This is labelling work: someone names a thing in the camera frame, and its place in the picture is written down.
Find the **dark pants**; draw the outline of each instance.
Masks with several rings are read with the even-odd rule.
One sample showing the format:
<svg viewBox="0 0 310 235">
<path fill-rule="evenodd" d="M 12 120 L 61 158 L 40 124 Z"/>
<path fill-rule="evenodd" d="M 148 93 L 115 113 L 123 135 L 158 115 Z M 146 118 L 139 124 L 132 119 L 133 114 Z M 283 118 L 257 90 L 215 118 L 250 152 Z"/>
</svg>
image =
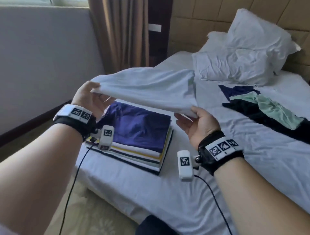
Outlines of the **dark pants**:
<svg viewBox="0 0 310 235">
<path fill-rule="evenodd" d="M 149 215 L 138 226 L 135 235 L 178 235 L 164 221 Z"/>
</svg>

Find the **floor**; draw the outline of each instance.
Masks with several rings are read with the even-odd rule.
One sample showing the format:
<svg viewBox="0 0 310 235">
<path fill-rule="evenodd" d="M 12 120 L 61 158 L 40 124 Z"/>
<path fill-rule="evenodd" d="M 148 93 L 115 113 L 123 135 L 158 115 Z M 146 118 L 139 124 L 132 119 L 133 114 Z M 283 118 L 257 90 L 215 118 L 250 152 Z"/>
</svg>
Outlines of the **floor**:
<svg viewBox="0 0 310 235">
<path fill-rule="evenodd" d="M 20 150 L 36 139 L 52 125 L 48 121 L 25 135 L 0 148 L 0 161 Z M 54 217 L 45 235 L 59 233 L 64 207 L 72 186 L 73 178 L 68 184 Z M 83 184 L 76 182 L 70 197 L 62 235 L 133 235 L 137 223 L 119 212 L 105 200 L 88 190 Z"/>
</svg>

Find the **hand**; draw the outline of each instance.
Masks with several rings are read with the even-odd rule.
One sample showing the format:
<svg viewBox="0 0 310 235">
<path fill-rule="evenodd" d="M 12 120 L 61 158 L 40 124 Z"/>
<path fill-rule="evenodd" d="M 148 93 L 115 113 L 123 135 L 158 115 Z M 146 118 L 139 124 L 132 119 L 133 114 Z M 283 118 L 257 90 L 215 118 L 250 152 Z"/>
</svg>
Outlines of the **hand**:
<svg viewBox="0 0 310 235">
<path fill-rule="evenodd" d="M 200 142 L 214 131 L 220 131 L 219 122 L 206 110 L 192 106 L 191 110 L 197 114 L 198 118 L 190 117 L 191 120 L 175 113 L 176 124 L 188 135 L 191 145 L 198 150 Z"/>
<path fill-rule="evenodd" d="M 100 83 L 87 81 L 77 90 L 71 103 L 93 112 L 96 119 L 99 119 L 104 110 L 115 101 L 113 97 L 91 92 L 93 88 L 98 87 Z"/>
</svg>

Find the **black wristband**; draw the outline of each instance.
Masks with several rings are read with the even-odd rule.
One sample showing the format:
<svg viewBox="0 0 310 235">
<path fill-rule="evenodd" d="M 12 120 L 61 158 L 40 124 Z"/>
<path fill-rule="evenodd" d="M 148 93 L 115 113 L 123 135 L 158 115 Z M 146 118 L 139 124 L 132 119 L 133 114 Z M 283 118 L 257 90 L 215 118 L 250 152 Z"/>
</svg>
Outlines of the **black wristband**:
<svg viewBox="0 0 310 235">
<path fill-rule="evenodd" d="M 222 165 L 224 165 L 226 162 L 230 161 L 231 159 L 234 159 L 236 157 L 242 157 L 244 158 L 243 152 L 235 151 L 232 154 L 229 154 L 225 157 L 223 157 L 220 160 L 216 160 L 211 153 L 206 149 L 206 146 L 213 143 L 214 141 L 225 137 L 224 133 L 222 131 L 215 131 L 205 137 L 198 146 L 198 152 L 200 155 L 200 161 L 201 166 L 205 168 L 209 173 L 214 176 L 214 172 L 220 168 Z"/>
<path fill-rule="evenodd" d="M 58 116 L 54 120 L 53 124 L 57 123 L 62 123 L 76 129 L 82 135 L 83 142 L 90 136 L 92 132 L 95 132 L 96 130 L 96 118 L 93 115 L 91 115 L 86 124 L 79 120 L 62 116 Z"/>
</svg>

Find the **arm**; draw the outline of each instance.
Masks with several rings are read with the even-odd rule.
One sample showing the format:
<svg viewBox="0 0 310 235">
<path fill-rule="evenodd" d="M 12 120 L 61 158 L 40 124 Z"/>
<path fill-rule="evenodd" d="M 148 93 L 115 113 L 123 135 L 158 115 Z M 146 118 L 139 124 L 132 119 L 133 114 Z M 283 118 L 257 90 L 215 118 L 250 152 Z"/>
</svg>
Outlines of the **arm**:
<svg viewBox="0 0 310 235">
<path fill-rule="evenodd" d="M 98 86 L 86 82 L 72 101 L 92 111 L 97 118 L 114 101 L 90 92 Z M 3 161 L 0 223 L 20 235 L 43 234 L 65 192 L 81 144 L 78 131 L 65 124 L 55 124 Z"/>
<path fill-rule="evenodd" d="M 177 124 L 198 149 L 209 134 L 220 130 L 207 111 L 192 107 L 192 121 L 175 114 Z M 240 235 L 310 234 L 310 215 L 274 188 L 246 160 L 234 158 L 215 171 L 215 179 Z"/>
</svg>

